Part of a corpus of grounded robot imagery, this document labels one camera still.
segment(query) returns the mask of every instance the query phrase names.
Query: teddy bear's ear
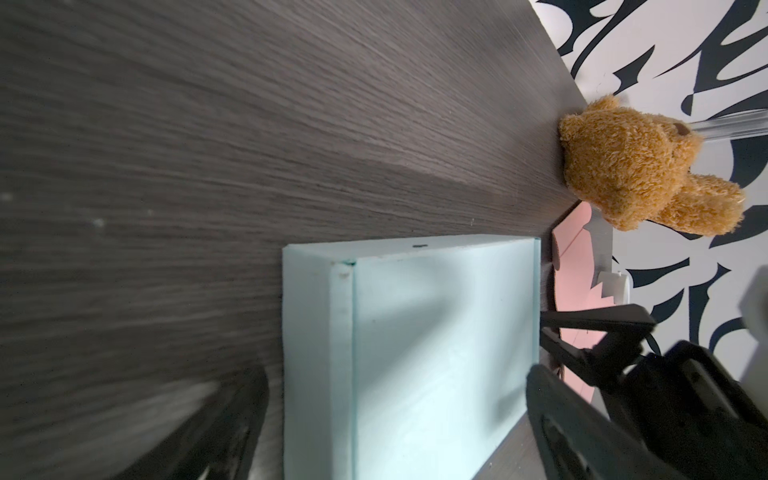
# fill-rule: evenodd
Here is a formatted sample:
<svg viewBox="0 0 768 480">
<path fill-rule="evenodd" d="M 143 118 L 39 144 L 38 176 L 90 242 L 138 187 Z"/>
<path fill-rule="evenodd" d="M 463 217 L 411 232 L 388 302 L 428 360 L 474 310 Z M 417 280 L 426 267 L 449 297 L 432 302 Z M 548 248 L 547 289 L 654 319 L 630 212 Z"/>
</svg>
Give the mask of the teddy bear's ear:
<svg viewBox="0 0 768 480">
<path fill-rule="evenodd" d="M 613 95 L 605 95 L 600 100 L 595 100 L 587 106 L 586 111 L 613 110 L 619 107 L 619 100 Z"/>
<path fill-rule="evenodd" d="M 562 141 L 571 141 L 581 131 L 584 125 L 584 119 L 579 115 L 565 115 L 560 120 L 560 139 Z"/>
</svg>

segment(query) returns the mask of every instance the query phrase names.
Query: black and white wallpaper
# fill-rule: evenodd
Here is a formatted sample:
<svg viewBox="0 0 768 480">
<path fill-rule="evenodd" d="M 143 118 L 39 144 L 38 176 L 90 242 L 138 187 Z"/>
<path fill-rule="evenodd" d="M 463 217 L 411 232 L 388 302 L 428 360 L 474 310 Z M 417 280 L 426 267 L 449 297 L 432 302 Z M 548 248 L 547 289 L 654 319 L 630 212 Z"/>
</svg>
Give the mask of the black and white wallpaper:
<svg viewBox="0 0 768 480">
<path fill-rule="evenodd" d="M 685 121 L 768 108 L 768 0 L 531 0 L 581 93 Z M 659 322 L 647 350 L 709 347 L 739 378 L 756 341 L 738 303 L 768 263 L 768 137 L 705 143 L 692 171 L 737 182 L 744 221 L 714 238 L 614 231 L 614 270 Z"/>
</svg>

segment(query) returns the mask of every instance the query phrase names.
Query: gray wood surface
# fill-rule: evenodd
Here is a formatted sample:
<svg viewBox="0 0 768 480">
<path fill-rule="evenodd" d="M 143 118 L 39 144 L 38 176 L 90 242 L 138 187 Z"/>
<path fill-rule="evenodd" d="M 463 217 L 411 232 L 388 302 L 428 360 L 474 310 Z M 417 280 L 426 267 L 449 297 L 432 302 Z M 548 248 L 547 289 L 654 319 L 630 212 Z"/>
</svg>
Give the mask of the gray wood surface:
<svg viewBox="0 0 768 480">
<path fill-rule="evenodd" d="M 3 478 L 119 471 L 256 358 L 281 478 L 282 246 L 536 235 L 546 286 L 575 202 L 528 0 L 6 0 L 0 52 Z"/>
</svg>

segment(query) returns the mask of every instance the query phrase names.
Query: brown fuzzy fur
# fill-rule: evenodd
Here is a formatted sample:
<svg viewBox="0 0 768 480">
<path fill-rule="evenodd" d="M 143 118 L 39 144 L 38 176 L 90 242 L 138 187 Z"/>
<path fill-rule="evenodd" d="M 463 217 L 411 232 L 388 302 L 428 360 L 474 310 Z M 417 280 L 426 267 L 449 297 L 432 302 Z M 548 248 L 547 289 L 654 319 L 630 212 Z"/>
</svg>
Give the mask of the brown fuzzy fur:
<svg viewBox="0 0 768 480">
<path fill-rule="evenodd" d="M 560 121 L 565 181 L 619 230 L 643 220 L 713 236 L 742 218 L 739 186 L 689 172 L 702 139 L 681 121 L 618 106 L 612 95 Z"/>
</svg>

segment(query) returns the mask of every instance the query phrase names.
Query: plush toy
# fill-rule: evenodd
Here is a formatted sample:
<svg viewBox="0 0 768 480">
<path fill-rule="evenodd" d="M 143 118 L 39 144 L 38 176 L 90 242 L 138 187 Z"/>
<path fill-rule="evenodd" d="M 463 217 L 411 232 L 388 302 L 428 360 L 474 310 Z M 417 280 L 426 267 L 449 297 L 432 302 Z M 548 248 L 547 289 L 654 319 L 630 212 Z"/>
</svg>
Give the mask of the plush toy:
<svg viewBox="0 0 768 480">
<path fill-rule="evenodd" d="M 681 121 L 619 107 L 608 95 L 560 121 L 565 181 L 619 230 L 652 220 L 714 236 L 742 219 L 737 184 L 689 171 L 702 139 Z"/>
</svg>

